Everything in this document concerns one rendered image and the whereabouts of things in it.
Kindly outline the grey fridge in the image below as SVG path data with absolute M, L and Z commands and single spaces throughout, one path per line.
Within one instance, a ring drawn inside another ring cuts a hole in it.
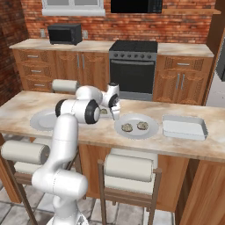
M 225 107 L 225 37 L 221 44 L 206 106 Z

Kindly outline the grey rectangular tupperware container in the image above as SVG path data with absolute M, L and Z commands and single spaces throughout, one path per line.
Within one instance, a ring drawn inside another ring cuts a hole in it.
M 202 118 L 165 114 L 163 116 L 163 135 L 204 141 L 208 136 L 208 131 Z

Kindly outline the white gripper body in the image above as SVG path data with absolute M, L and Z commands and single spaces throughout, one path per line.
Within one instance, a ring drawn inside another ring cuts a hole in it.
M 117 104 L 115 106 L 113 106 L 111 109 L 111 114 L 112 114 L 112 118 L 114 120 L 118 120 L 120 118 L 120 105 Z

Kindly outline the white framed window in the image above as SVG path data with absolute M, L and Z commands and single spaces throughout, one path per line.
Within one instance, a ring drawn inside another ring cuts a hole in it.
M 104 0 L 42 0 L 42 15 L 103 17 Z

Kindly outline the black microwave oven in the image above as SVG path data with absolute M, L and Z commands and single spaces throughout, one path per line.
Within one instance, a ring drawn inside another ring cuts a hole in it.
M 163 0 L 111 0 L 111 13 L 161 13 Z

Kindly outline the wooden island cupboard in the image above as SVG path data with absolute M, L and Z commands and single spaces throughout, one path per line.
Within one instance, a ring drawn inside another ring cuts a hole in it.
M 80 142 L 87 195 L 98 198 L 98 160 L 110 148 L 152 150 L 163 169 L 157 207 L 175 214 L 177 225 L 225 225 L 225 143 L 150 138 L 138 141 Z

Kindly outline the wooden cupboard run with drawers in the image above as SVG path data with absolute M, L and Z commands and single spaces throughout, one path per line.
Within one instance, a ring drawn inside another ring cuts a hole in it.
M 54 79 L 75 80 L 106 91 L 108 53 L 13 49 L 23 89 L 50 92 Z

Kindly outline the black toaster oven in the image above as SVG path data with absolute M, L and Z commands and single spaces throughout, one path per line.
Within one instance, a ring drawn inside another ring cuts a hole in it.
M 49 41 L 54 44 L 77 45 L 83 40 L 80 24 L 53 24 L 47 27 Z

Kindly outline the grey round plate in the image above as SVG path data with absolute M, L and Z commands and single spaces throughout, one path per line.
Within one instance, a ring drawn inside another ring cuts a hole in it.
M 35 113 L 30 119 L 30 126 L 38 131 L 52 131 L 56 122 L 54 109 Z
M 147 122 L 149 124 L 149 128 L 147 130 L 141 130 L 137 127 L 137 124 L 139 122 Z M 132 132 L 124 132 L 121 129 L 121 126 L 129 123 L 133 127 Z M 121 116 L 118 120 L 114 123 L 114 128 L 116 132 L 124 137 L 127 137 L 129 139 L 147 139 L 153 135 L 155 135 L 159 129 L 159 126 L 155 120 L 150 118 L 147 115 L 144 114 L 137 114 L 137 113 L 131 113 L 131 114 L 125 114 Z

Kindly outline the wooden stool with cream cushion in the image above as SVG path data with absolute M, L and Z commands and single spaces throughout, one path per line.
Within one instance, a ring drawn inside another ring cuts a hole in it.
M 153 225 L 162 170 L 157 168 L 157 154 L 111 149 L 105 160 L 98 160 L 102 224 L 106 225 L 107 200 L 145 207 L 148 225 Z
M 63 169 L 76 155 L 71 141 L 53 140 L 52 146 L 10 140 L 1 149 L 4 159 L 35 165 L 32 186 L 54 195 L 54 216 L 47 225 L 89 225 L 80 212 L 77 200 L 87 192 L 85 176 Z
M 78 81 L 54 79 L 52 82 L 52 91 L 76 92 Z

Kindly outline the black oven with hob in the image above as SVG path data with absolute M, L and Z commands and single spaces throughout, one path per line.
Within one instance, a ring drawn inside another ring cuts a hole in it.
M 158 43 L 154 40 L 116 40 L 109 49 L 110 81 L 120 98 L 151 101 Z

